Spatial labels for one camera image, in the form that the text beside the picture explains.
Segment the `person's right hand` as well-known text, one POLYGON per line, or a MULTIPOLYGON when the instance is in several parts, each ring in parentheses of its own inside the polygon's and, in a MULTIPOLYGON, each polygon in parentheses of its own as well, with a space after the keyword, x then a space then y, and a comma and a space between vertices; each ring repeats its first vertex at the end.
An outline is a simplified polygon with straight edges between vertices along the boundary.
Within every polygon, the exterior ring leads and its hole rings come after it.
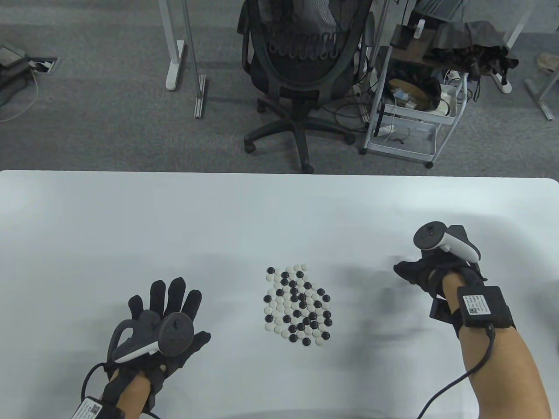
POLYGON ((458 274, 465 286, 482 286, 485 278, 477 263, 468 263, 453 253, 441 249, 423 250, 422 258, 415 262, 401 261, 393 266, 394 272, 412 285, 418 285, 431 297, 446 299, 443 279, 449 274, 458 274))

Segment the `person's left hand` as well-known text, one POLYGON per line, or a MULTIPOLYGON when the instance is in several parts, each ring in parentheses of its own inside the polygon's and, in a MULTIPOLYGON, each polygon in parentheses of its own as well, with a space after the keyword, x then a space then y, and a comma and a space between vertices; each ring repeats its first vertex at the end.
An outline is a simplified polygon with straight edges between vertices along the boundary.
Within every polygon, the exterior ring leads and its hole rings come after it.
POLYGON ((194 331, 194 319, 202 302, 201 292, 186 292, 179 277, 170 285, 155 281, 150 288, 146 309, 139 295, 131 297, 131 319, 114 330, 104 371, 109 377, 102 399, 117 405, 136 378, 145 377, 148 393, 139 403, 140 412, 148 413, 166 379, 181 369, 194 353, 210 339, 206 331, 194 331))

